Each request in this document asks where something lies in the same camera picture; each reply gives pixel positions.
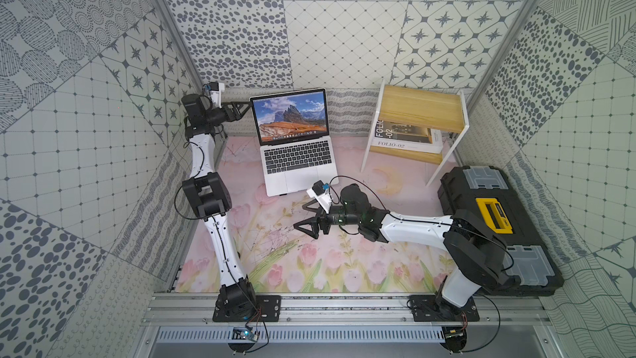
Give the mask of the silver laptop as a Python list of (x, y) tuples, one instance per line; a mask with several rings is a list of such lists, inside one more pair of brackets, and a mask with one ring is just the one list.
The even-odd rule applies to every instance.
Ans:
[(250, 102), (268, 196), (336, 182), (324, 88), (255, 96)]

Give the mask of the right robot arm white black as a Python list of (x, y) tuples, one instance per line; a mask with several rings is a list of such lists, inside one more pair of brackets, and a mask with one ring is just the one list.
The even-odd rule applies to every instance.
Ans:
[(357, 184), (344, 187), (337, 203), (331, 187), (317, 182), (307, 190), (311, 201), (303, 206), (314, 215), (293, 225), (295, 230), (317, 239), (331, 227), (355, 225), (370, 242), (416, 243), (447, 252), (455, 269), (437, 292), (437, 304), (463, 308), (483, 289), (492, 292), (508, 282), (504, 258), (507, 245), (485, 222), (468, 210), (438, 217), (407, 217), (385, 207), (374, 207)]

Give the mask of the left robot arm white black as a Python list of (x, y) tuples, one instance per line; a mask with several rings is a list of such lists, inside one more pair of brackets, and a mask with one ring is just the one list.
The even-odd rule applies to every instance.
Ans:
[(256, 293), (230, 233), (230, 193), (215, 170), (215, 134), (225, 123), (243, 118), (251, 108), (249, 102), (229, 102), (216, 106), (209, 94), (187, 94), (185, 107), (186, 144), (192, 150), (190, 177), (182, 182), (193, 212), (191, 220), (201, 220), (212, 240), (220, 270), (220, 291), (216, 303), (215, 322), (250, 321), (258, 316)]

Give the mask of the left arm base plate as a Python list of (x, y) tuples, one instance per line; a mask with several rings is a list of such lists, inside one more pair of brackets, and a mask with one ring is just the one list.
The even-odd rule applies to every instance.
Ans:
[(276, 323), (280, 317), (281, 308), (280, 295), (257, 294), (253, 302), (248, 301), (245, 296), (236, 298), (219, 297), (215, 304), (215, 311), (212, 318), (214, 323), (247, 323), (263, 321), (265, 323)]

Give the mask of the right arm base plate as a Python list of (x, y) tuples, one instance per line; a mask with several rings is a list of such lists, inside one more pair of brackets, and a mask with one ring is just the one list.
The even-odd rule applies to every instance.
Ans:
[(411, 311), (415, 322), (478, 322), (480, 315), (475, 300), (469, 298), (466, 305), (456, 307), (448, 303), (441, 295), (411, 295), (407, 300), (407, 308)]

